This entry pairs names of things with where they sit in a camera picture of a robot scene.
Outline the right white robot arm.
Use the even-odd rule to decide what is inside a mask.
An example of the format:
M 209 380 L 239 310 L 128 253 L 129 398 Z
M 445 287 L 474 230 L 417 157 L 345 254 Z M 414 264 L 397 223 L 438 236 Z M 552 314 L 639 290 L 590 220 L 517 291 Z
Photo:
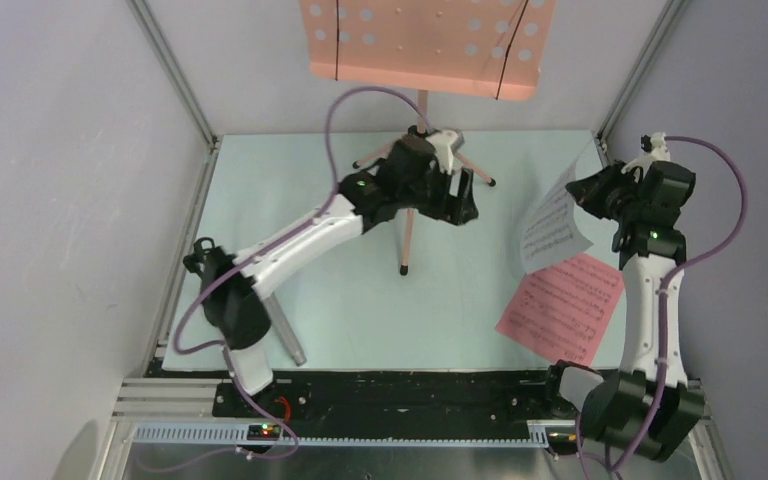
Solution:
M 695 183 L 687 168 L 655 160 L 616 162 L 566 186 L 585 212 L 618 226 L 612 249 L 625 286 L 625 340 L 609 373 L 556 362 L 541 404 L 556 418 L 575 410 L 582 437 L 655 462 L 673 454 L 704 412 L 703 396 L 687 385 L 677 320 L 687 251 L 675 224 Z

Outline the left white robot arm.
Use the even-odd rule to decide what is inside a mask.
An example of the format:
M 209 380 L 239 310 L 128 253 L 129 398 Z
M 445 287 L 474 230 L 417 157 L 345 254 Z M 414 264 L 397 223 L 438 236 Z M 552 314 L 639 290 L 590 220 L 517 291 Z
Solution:
M 278 286 L 401 210 L 454 226 L 477 219 L 474 173 L 455 167 L 463 143 L 457 130 L 401 136 L 386 157 L 345 176 L 322 207 L 251 253 L 227 253 L 210 237 L 195 241 L 183 259 L 186 270 L 200 280 L 195 303 L 221 334 L 223 356 L 239 389 L 237 402 L 250 415 L 264 416 L 276 403 L 264 339 L 275 328 L 267 303 Z

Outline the white sheet music page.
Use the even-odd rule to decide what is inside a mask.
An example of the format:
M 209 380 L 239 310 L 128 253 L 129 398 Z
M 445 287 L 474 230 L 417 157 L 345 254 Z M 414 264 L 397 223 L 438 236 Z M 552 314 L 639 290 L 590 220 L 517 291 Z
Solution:
M 567 260 L 587 251 L 593 242 L 575 219 L 576 203 L 566 185 L 578 179 L 578 163 L 585 147 L 557 177 L 540 202 L 520 222 L 517 254 L 524 275 Z

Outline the pink music stand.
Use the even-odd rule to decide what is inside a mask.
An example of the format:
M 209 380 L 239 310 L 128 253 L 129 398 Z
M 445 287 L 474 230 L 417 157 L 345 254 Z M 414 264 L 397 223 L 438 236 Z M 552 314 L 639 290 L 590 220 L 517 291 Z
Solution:
M 537 90 L 555 5 L 551 1 L 304 1 L 300 5 L 313 74 L 353 83 L 353 93 L 404 99 L 418 121 L 405 134 L 434 130 L 430 92 L 524 101 Z M 395 138 L 352 173 L 390 152 Z M 458 170 L 477 168 L 458 150 Z

